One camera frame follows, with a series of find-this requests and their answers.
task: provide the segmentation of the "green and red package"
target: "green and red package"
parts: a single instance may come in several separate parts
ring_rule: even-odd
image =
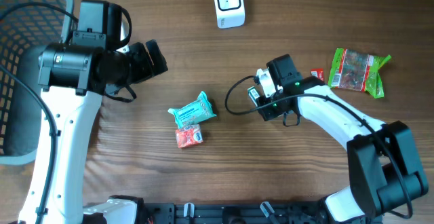
[[[328,86],[369,92],[374,98],[382,98],[384,92],[378,70],[391,58],[390,55],[378,57],[338,48],[334,54]]]

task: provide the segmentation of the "teal package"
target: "teal package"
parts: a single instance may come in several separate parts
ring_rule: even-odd
[[[186,105],[182,109],[169,109],[167,112],[175,116],[175,122],[180,129],[217,116],[212,113],[211,104],[208,102],[204,91],[191,104]]]

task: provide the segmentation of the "wooden table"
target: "wooden table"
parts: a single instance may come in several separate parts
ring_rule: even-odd
[[[368,115],[409,125],[434,183],[434,0],[244,0],[245,24],[226,30],[216,26],[213,0],[107,1],[130,13],[131,43],[158,41],[169,71],[133,86],[138,99],[132,104],[103,100],[83,204],[113,194],[175,203],[318,200],[346,187],[347,155],[319,126],[302,120],[285,128],[280,119],[264,122],[257,113],[234,116],[224,109],[237,80],[283,54],[303,76],[323,68],[327,80],[336,48],[392,55],[380,72],[384,98],[336,93]],[[252,107],[245,90],[251,85],[234,91],[234,110]],[[201,124],[202,145],[178,149],[167,110],[194,101],[200,91],[214,101],[218,117]],[[33,164],[0,168],[3,222],[17,218],[32,172]],[[384,221],[402,222],[389,214]],[[431,192],[414,201],[414,217],[406,223],[432,222]]]

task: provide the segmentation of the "small red packet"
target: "small red packet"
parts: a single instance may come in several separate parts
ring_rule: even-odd
[[[176,142],[178,148],[182,149],[203,142],[201,127],[199,125],[186,126],[176,130]]]
[[[314,77],[320,78],[320,80],[324,81],[324,72],[323,69],[311,69],[311,75]]]

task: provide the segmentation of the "basket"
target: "basket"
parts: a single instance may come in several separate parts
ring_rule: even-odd
[[[43,2],[73,13],[74,0],[0,0],[0,14],[18,3]],[[45,46],[65,41],[71,19],[46,7],[29,6],[0,22],[0,61],[9,71],[41,93],[38,57]],[[8,75],[0,71],[0,164],[23,165],[35,160],[41,108]]]

